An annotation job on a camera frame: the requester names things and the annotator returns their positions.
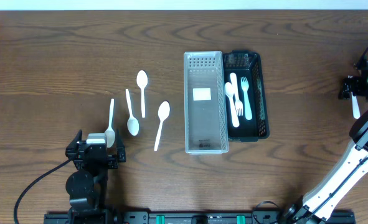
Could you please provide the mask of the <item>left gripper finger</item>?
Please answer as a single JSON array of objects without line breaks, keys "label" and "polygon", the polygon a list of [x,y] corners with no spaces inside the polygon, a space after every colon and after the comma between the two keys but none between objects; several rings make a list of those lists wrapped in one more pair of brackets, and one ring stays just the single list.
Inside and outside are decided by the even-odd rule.
[{"label": "left gripper finger", "polygon": [[80,129],[66,150],[77,150],[79,142],[82,140],[82,130]]},{"label": "left gripper finger", "polygon": [[123,141],[121,139],[119,130],[117,130],[117,129],[116,129],[115,143],[116,143],[116,151],[117,151],[117,153],[119,155],[125,154],[125,145],[123,144]]}]

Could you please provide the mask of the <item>white fork long handle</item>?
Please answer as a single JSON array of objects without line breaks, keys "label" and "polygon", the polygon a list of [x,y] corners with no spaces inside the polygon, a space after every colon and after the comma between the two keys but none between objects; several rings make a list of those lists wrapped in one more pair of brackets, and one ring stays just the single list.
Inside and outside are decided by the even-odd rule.
[{"label": "white fork long handle", "polygon": [[248,84],[248,80],[246,77],[241,77],[240,78],[240,82],[241,82],[241,88],[243,91],[243,97],[244,97],[244,106],[245,106],[245,119],[246,120],[252,120],[253,115],[252,115],[252,110],[251,110],[251,106],[250,106],[250,101],[249,101],[249,97],[248,97],[248,89],[249,89],[249,84]]}]

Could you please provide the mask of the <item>white fork tines down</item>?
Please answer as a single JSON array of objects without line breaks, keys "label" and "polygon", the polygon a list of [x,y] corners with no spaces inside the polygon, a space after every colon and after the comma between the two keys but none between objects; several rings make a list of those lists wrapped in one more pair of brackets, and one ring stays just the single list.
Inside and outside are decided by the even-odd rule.
[{"label": "white fork tines down", "polygon": [[230,74],[230,81],[234,88],[235,108],[236,108],[237,116],[242,116],[243,115],[243,103],[240,101],[240,98],[239,98],[238,81],[237,81],[237,75],[235,73]]}]

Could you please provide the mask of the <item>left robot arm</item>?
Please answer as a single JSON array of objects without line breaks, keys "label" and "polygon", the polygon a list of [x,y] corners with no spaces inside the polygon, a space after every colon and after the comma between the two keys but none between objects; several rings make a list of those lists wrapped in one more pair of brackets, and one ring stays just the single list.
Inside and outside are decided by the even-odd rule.
[{"label": "left robot arm", "polygon": [[75,211],[106,208],[108,171],[117,169],[119,163],[126,161],[125,146],[119,132],[115,133],[112,149],[114,153],[108,153],[105,134],[91,133],[83,140],[81,130],[66,147],[65,155],[77,169],[65,185]]}]

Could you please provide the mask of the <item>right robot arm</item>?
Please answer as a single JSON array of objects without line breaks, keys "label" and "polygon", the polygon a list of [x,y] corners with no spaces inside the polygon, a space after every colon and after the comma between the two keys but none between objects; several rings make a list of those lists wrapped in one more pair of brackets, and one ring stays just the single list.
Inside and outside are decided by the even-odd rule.
[{"label": "right robot arm", "polygon": [[368,173],[368,110],[354,123],[349,136],[347,149],[333,169],[278,223],[326,223],[341,199]]}]

